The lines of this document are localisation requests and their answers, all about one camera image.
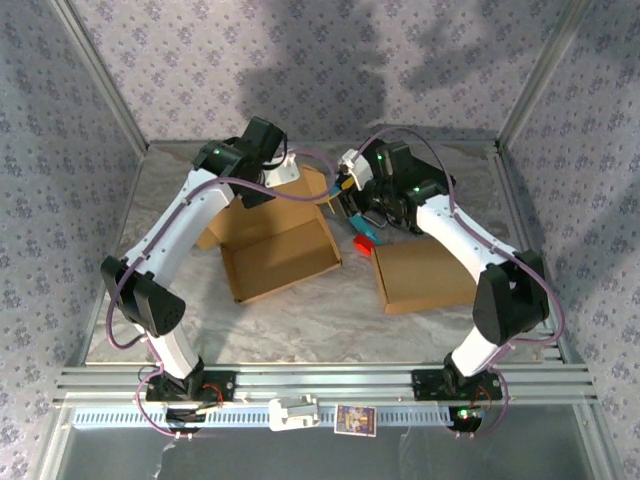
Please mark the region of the brown cardboard box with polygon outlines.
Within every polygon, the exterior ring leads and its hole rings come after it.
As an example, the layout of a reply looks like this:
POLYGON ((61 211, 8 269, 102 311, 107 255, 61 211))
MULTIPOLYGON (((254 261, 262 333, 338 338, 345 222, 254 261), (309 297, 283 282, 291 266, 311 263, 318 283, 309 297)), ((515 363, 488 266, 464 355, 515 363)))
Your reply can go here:
POLYGON ((282 198, 247 209, 239 199, 205 228, 196 245, 218 247, 237 304, 247 304, 342 265, 320 206, 282 198))
POLYGON ((387 314, 471 305, 476 283, 464 266, 434 239, 380 245, 371 253, 387 314))

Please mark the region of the small picture card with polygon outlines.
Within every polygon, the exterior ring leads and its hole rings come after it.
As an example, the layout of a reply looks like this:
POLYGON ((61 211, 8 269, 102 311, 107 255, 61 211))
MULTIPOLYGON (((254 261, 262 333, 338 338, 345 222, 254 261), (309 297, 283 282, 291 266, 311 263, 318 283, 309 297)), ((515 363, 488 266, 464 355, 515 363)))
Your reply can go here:
POLYGON ((338 404, 335 408, 334 433, 375 438, 377 434, 376 408, 338 404))

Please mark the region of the black controller board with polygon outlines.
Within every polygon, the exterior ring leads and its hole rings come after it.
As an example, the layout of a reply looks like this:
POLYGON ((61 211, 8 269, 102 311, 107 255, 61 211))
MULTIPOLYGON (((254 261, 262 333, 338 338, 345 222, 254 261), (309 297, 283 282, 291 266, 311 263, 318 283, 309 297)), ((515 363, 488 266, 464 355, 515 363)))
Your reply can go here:
POLYGON ((205 426, 207 414, 215 412, 216 408, 174 409, 168 408, 165 423, 176 438, 195 437, 213 438, 216 432, 205 426))
POLYGON ((451 424, 448 428, 456 433, 475 433, 481 426, 485 411, 481 407, 450 407, 451 424))

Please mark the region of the grey metal panel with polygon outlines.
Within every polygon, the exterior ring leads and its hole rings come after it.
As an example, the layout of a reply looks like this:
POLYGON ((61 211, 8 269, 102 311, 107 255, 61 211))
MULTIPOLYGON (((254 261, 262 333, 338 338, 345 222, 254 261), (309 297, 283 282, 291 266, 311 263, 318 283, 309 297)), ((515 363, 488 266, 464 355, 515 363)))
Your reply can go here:
POLYGON ((147 427, 77 428, 74 412, 34 480, 626 480, 586 405, 513 406, 471 438, 443 426, 379 427, 375 438, 325 426, 173 440, 147 427))

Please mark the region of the aluminium side rail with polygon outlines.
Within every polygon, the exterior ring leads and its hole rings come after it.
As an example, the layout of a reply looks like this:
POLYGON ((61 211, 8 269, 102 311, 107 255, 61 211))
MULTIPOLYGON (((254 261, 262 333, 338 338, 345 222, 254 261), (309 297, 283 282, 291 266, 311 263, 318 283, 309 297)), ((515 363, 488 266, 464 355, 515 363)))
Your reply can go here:
MULTIPOLYGON (((509 172, 509 166, 506 162, 508 154, 503 152, 499 140, 494 141, 493 147, 495 149, 495 155, 493 157, 494 174, 502 189, 502 197, 509 211, 510 231, 513 233, 516 243, 520 248, 531 248, 541 254, 541 249, 536 245, 534 235, 529 228, 524 204, 519 197, 514 180, 509 172)), ((564 363, 584 364, 584 360, 576 350, 576 347, 571 344, 567 330, 564 330, 563 334, 557 339, 555 346, 559 351, 559 358, 564 363)))
MULTIPOLYGON (((115 233, 114 242, 112 243, 112 245, 109 247, 107 251, 108 254, 115 254, 120 245, 123 232, 126 226, 126 222, 129 217, 131 205, 135 196, 135 192, 139 184, 141 171, 143 169, 144 162, 147 157, 147 153, 148 153, 148 149, 144 150, 138 157, 138 162, 136 164, 135 172, 128 186, 125 203, 123 204, 122 208, 117 211, 117 213, 119 214, 119 217, 117 218, 118 220, 117 230, 115 233)), ((96 295, 95 295, 94 302, 92 304, 90 315, 88 316, 87 321, 84 324, 82 335, 79 337, 79 345, 75 348, 69 361, 65 364, 66 367, 84 367, 86 364, 86 358, 89 353, 89 348, 91 346, 93 334, 96 329, 96 325, 100 320, 100 311, 101 311, 102 305, 104 304, 105 298, 108 296, 106 285, 102 277, 98 276, 98 279, 99 279, 98 289, 96 291, 96 295)))

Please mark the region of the aluminium frame post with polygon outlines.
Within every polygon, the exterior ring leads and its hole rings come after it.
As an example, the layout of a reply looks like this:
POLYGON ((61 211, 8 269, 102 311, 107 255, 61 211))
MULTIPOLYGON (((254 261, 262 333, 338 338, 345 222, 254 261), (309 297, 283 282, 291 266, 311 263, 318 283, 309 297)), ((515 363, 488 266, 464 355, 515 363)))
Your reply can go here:
POLYGON ((594 0, 567 0, 496 139, 499 151, 510 148, 525 127, 593 3, 594 0))
POLYGON ((109 74, 108 68, 92 42, 89 32, 78 15, 73 2, 71 0, 47 1, 129 144, 139 156, 143 155, 148 150, 148 142, 117 89, 115 81, 109 74))

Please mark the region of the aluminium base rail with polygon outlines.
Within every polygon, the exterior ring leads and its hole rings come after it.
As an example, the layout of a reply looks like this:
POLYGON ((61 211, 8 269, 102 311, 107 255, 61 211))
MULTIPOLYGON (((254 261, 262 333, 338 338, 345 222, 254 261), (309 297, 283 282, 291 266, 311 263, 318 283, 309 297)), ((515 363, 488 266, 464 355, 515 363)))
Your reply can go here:
MULTIPOLYGON (((136 364, 96 364, 65 368, 54 390, 56 406, 127 405, 147 367, 136 364)), ((597 394, 584 364, 524 363, 499 366, 506 388, 492 395, 497 405, 594 403, 597 394)), ((408 405, 425 378, 441 378, 434 365, 408 363, 240 364, 205 368, 210 377, 228 377, 237 404, 259 405, 276 397, 311 394, 323 403, 408 405)))

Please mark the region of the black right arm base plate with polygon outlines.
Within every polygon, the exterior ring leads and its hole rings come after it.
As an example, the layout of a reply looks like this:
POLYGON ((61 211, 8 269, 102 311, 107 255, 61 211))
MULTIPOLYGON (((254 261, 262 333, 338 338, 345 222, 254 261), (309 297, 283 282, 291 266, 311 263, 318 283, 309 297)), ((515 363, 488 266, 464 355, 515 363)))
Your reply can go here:
POLYGON ((413 396, 418 401, 502 400, 501 381, 495 373, 458 377, 451 369, 418 369, 411 372, 413 396))

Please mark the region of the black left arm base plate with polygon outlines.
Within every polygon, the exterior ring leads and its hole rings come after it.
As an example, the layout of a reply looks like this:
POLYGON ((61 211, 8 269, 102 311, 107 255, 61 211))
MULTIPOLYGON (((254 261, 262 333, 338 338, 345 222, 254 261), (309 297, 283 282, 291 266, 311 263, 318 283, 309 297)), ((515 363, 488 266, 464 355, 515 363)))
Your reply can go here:
POLYGON ((146 387, 149 401, 216 403, 231 401, 236 383, 235 371, 201 370, 184 379, 163 373, 151 379, 146 387))

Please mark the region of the white plastic bracket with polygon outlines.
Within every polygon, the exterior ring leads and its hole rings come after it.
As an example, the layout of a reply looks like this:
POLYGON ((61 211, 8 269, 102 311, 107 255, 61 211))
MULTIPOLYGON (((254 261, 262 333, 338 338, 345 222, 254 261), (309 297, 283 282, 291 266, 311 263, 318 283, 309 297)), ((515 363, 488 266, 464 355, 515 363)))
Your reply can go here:
POLYGON ((314 428, 320 425, 320 408, 316 396, 274 398, 268 402, 268 425, 282 432, 314 428))

